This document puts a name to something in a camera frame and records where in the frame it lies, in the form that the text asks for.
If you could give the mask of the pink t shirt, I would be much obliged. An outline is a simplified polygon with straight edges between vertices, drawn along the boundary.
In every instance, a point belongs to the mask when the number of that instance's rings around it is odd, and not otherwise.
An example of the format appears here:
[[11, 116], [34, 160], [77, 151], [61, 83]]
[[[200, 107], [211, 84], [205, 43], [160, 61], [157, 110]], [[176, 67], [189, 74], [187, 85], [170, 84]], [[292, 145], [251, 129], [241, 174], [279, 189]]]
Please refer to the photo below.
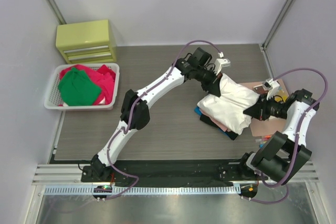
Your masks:
[[215, 119], [212, 119], [212, 118], [210, 118], [210, 120], [211, 120], [217, 127], [219, 127], [222, 131], [224, 131], [224, 132], [226, 132], [226, 131], [230, 131], [230, 129], [229, 129], [227, 126], [223, 125], [221, 122], [219, 122], [219, 121], [217, 121], [217, 120], [215, 120]]

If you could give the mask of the black t shirt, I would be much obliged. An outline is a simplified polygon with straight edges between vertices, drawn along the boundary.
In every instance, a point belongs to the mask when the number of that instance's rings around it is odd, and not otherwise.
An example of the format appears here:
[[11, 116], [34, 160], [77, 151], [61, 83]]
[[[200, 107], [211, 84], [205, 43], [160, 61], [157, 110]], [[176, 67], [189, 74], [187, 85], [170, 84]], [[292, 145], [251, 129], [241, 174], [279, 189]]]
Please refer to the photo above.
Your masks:
[[203, 123], [205, 123], [205, 124], [207, 124], [207, 125], [209, 125], [209, 126], [211, 126], [211, 127], [214, 127], [214, 128], [216, 128], [216, 129], [219, 129], [222, 133], [224, 133], [229, 139], [231, 139], [231, 140], [235, 140], [237, 137], [238, 137], [238, 134], [236, 134], [236, 133], [234, 133], [234, 132], [232, 132], [232, 131], [228, 131], [228, 130], [222, 130], [217, 124], [215, 124], [212, 120], [211, 120], [211, 118], [210, 117], [208, 117], [208, 116], [206, 116], [206, 115], [201, 115], [200, 116], [200, 120], [203, 122]]

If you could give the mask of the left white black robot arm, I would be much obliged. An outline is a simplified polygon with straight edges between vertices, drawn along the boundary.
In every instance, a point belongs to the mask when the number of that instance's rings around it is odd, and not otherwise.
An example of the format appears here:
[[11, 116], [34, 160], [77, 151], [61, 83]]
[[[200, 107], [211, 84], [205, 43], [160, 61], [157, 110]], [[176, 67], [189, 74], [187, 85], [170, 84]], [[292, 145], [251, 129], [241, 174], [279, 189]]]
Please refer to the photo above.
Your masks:
[[220, 97], [221, 70], [230, 66], [230, 61], [218, 52], [218, 57], [211, 63], [212, 55], [198, 47], [184, 58], [177, 57], [168, 70], [146, 87], [128, 90], [124, 96], [118, 126], [104, 148], [90, 161], [88, 174], [100, 181], [106, 181], [116, 168], [120, 152], [129, 139], [150, 121], [150, 108], [161, 97], [187, 80], [201, 83], [202, 89]]

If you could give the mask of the white printed t shirt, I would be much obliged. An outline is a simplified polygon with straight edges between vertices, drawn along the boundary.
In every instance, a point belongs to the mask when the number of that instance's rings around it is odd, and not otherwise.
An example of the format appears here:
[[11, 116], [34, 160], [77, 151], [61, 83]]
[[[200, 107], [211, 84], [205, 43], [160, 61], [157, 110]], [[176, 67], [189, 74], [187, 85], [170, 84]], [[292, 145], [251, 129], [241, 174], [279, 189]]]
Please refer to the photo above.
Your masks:
[[221, 92], [219, 97], [208, 94], [197, 103], [197, 106], [209, 117], [240, 135], [251, 123], [251, 116], [245, 115], [243, 111], [253, 106], [259, 95], [225, 74], [219, 87]]

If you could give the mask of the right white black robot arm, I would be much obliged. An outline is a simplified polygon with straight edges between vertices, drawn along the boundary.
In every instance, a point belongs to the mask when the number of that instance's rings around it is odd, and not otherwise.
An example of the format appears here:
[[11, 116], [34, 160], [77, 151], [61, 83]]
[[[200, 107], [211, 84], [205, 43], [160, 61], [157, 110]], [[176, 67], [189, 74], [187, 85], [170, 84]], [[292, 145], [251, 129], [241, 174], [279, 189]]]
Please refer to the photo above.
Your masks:
[[285, 119], [286, 124], [257, 152], [242, 156], [238, 167], [241, 176], [247, 179], [259, 171], [285, 185], [312, 155], [312, 151], [306, 148], [306, 133], [318, 109], [319, 102], [305, 89], [295, 91], [284, 102], [278, 102], [275, 98], [268, 100], [266, 94], [260, 95], [257, 102], [243, 113], [260, 121], [274, 116]]

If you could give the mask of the blue t shirt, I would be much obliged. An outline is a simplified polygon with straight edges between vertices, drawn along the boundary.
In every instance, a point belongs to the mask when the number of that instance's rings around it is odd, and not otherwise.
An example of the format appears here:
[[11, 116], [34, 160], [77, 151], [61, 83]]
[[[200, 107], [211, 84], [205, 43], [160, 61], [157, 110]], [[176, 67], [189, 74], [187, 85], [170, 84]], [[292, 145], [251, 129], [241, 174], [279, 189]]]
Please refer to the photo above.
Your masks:
[[195, 113], [198, 114], [198, 115], [201, 115], [201, 114], [202, 114], [201, 111], [200, 111], [200, 109], [199, 109], [199, 107], [196, 107], [196, 108], [194, 109], [194, 111], [195, 111]]

